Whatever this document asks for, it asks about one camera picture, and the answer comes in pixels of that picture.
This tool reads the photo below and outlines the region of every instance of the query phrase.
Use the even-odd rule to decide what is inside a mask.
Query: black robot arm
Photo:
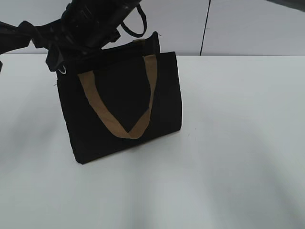
[[[0,54],[27,47],[32,40],[36,48],[48,50],[47,65],[51,71],[63,62],[73,61],[99,52],[102,47],[120,38],[117,27],[134,37],[142,37],[147,29],[141,0],[73,0],[59,20],[43,26],[27,21],[18,27],[0,22]],[[123,23],[137,8],[144,24],[144,32],[132,32]]]

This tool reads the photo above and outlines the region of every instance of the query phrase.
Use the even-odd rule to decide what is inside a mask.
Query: wall
[[[27,20],[34,25],[43,25],[60,18],[71,0],[1,0],[0,21],[18,25]],[[199,55],[203,25],[208,0],[143,0],[142,8],[149,23],[145,37],[158,31],[163,52],[177,51],[181,55]],[[125,20],[134,31],[142,30],[142,21],[135,12]],[[134,38],[122,31],[121,39],[108,45],[112,47],[132,41]],[[33,45],[14,53],[46,53],[36,50]]]
[[[203,55],[305,55],[304,21],[265,0],[212,0]]]

